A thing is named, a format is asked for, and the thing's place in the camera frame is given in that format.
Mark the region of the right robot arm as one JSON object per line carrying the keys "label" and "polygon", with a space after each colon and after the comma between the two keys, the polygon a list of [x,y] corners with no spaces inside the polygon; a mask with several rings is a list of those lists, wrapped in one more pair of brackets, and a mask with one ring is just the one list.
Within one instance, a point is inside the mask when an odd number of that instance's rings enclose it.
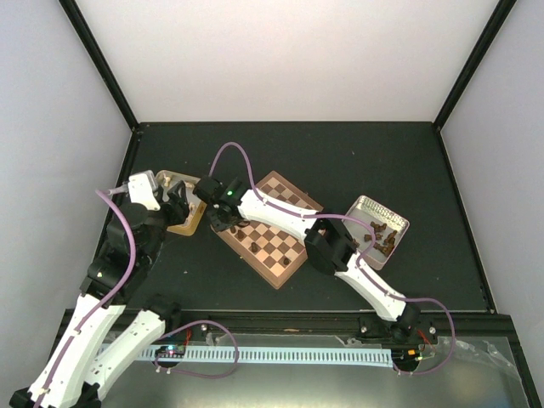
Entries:
{"label": "right robot arm", "polygon": [[386,322],[392,340],[404,343],[417,333],[420,309],[363,259],[343,222],[353,222],[353,218],[297,207],[260,189],[250,189],[238,179],[225,185],[206,176],[197,183],[195,195],[211,207],[209,217],[216,231],[247,220],[286,232],[303,242],[315,269],[346,282],[373,307]]}

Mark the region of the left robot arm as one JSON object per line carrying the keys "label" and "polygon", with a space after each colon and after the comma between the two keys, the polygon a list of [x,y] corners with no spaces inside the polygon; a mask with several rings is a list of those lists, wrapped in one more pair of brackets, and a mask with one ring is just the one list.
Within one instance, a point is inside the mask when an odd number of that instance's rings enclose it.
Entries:
{"label": "left robot arm", "polygon": [[121,189],[129,201],[118,207],[112,191],[99,197],[116,214],[106,240],[89,265],[71,321],[34,383],[12,395],[11,407],[100,407],[119,376],[160,337],[182,330],[180,306],[155,295],[107,348],[99,347],[128,301],[145,280],[165,240],[167,228],[190,214],[183,182],[164,190],[156,182],[131,179]]}

